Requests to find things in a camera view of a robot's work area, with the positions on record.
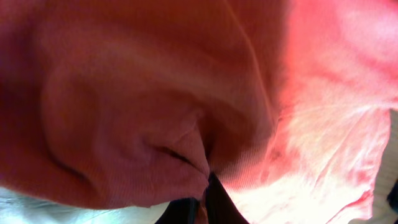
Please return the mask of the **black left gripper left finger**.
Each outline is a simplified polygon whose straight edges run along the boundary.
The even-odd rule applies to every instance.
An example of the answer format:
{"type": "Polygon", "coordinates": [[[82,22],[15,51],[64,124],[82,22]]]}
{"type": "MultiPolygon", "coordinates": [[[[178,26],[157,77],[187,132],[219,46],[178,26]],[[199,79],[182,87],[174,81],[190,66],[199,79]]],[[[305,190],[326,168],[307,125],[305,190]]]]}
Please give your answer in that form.
{"type": "Polygon", "coordinates": [[[155,224],[194,224],[198,205],[195,198],[171,201],[155,224]]]}

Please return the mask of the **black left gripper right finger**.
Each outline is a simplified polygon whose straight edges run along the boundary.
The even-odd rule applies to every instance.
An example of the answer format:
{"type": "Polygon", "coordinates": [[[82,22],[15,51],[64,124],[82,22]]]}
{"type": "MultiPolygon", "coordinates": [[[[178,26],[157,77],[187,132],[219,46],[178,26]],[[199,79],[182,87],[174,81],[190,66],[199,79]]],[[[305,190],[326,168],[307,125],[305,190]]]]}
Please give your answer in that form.
{"type": "Polygon", "coordinates": [[[209,224],[249,224],[214,173],[209,176],[205,191],[205,207],[209,224]]]}

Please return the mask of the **red printed t-shirt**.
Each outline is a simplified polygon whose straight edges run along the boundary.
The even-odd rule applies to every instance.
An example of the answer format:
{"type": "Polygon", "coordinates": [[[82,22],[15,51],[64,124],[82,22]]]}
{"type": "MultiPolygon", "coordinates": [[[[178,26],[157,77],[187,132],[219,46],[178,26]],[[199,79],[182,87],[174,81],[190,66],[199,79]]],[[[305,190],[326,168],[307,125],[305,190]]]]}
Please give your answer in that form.
{"type": "Polygon", "coordinates": [[[1,187],[77,208],[199,201],[249,223],[372,215],[396,1],[2,1],[1,187]]]}

